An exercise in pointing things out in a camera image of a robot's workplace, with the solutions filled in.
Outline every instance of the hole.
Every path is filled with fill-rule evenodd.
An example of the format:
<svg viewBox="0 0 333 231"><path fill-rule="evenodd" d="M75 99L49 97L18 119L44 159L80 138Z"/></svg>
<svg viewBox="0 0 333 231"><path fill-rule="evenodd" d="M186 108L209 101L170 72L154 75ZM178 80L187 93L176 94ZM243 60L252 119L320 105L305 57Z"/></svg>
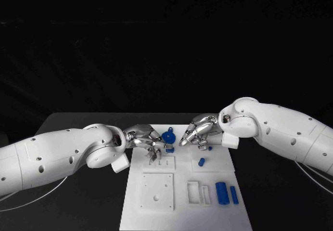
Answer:
<svg viewBox="0 0 333 231"><path fill-rule="evenodd" d="M291 142L289 142L291 145L295 144L295 138L291 139Z"/></svg>
<svg viewBox="0 0 333 231"><path fill-rule="evenodd" d="M73 156L69 157L69 164L73 163Z"/></svg>
<svg viewBox="0 0 333 231"><path fill-rule="evenodd" d="M39 168L37 168L39 172L43 173L43 170L44 170L44 166L40 165Z"/></svg>

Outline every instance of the gray table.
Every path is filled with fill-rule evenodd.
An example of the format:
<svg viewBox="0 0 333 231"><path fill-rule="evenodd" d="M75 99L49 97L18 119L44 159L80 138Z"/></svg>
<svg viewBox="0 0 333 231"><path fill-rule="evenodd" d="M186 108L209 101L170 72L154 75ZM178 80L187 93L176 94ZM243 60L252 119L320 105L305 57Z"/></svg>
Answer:
<svg viewBox="0 0 333 231"><path fill-rule="evenodd" d="M134 124L189 124L199 114L55 113L37 134L102 123L121 129ZM331 230L333 196L308 180L292 161L265 150L253 139L229 149L252 229ZM59 188L30 205L0 213L0 230L118 230L128 168L83 166ZM0 210L30 202L60 180L20 191Z"/></svg>

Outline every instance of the robotic hand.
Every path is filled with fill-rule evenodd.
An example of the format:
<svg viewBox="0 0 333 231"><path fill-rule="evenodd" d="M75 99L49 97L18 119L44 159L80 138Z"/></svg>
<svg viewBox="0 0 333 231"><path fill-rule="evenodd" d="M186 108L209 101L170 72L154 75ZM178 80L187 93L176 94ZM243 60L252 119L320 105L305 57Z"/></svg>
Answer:
<svg viewBox="0 0 333 231"><path fill-rule="evenodd" d="M104 124L43 133L0 148L0 196L72 175L86 164L111 164L118 173L129 166L125 148L142 147L153 162L171 148L150 125L124 131Z"/></svg>
<svg viewBox="0 0 333 231"><path fill-rule="evenodd" d="M207 135L220 132L223 147L236 149L239 138L253 137L274 153L333 175L333 129L301 112L239 98L219 114L193 118L178 145L191 142L204 151Z"/></svg>

